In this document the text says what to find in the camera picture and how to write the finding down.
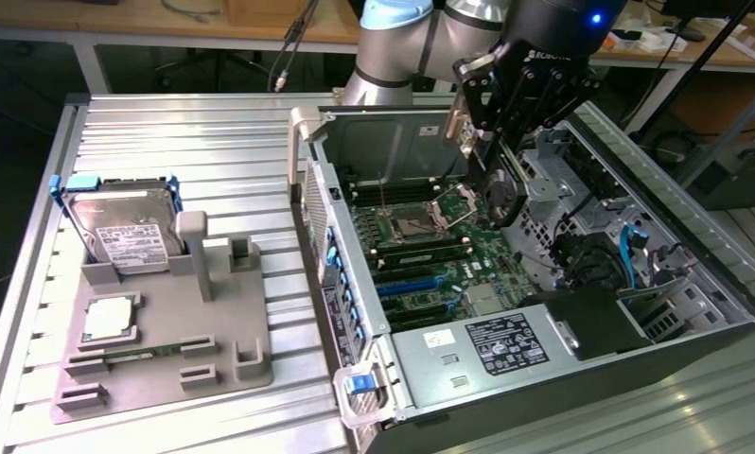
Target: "metal table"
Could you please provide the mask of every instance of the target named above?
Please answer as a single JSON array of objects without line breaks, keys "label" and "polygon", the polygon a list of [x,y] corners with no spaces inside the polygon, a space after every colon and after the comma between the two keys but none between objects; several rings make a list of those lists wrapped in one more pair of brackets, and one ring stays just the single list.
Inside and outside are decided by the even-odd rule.
[{"label": "metal table", "polygon": [[[0,318],[0,453],[347,451],[286,193],[288,110],[332,103],[326,95],[95,96],[66,108]],[[72,171],[174,171],[210,234],[252,236],[266,253],[270,387],[52,425],[83,246],[46,182]],[[719,449],[755,453],[755,334],[660,383],[447,452]]]},{"label": "metal table", "polygon": [[[347,452],[287,195],[288,111],[308,104],[332,97],[95,96],[66,107],[0,318],[0,452]],[[274,383],[55,426],[83,244],[50,175],[170,172],[210,237],[251,236],[263,251]]]}]

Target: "power supply label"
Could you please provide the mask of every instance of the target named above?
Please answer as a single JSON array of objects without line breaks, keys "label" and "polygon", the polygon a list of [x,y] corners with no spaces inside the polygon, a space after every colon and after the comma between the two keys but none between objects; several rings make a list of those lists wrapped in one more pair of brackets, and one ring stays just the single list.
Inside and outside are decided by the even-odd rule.
[{"label": "power supply label", "polygon": [[99,227],[96,230],[116,268],[167,263],[167,248],[156,224]]},{"label": "power supply label", "polygon": [[524,314],[471,323],[466,328],[488,374],[507,374],[550,360]]}]

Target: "small circuit board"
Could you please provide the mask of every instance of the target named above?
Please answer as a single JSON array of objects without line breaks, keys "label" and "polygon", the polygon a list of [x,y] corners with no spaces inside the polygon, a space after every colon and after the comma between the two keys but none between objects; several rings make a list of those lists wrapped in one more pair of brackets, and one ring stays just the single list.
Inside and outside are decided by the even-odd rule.
[{"label": "small circuit board", "polygon": [[423,200],[408,198],[351,207],[392,331],[518,307],[536,288],[502,232],[490,228],[482,198],[456,179],[420,188]]}]

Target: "blue pcie slot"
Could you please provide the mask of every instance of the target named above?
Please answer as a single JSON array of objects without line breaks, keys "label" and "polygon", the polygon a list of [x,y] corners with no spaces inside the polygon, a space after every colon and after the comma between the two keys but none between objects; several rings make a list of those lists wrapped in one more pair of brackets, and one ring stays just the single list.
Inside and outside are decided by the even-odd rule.
[{"label": "blue pcie slot", "polygon": [[412,293],[415,291],[434,290],[442,286],[443,282],[444,278],[439,276],[431,279],[422,279],[419,281],[380,286],[378,288],[378,296],[395,296],[404,293]]}]

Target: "hard drive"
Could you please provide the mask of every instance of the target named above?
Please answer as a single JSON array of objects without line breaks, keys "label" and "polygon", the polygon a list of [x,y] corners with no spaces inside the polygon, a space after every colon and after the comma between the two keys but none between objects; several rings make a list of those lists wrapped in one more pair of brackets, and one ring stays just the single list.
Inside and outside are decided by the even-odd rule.
[{"label": "hard drive", "polygon": [[176,236],[180,211],[175,179],[106,180],[76,175],[51,194],[72,219],[92,263],[112,263],[122,274],[166,271],[184,254]]}]

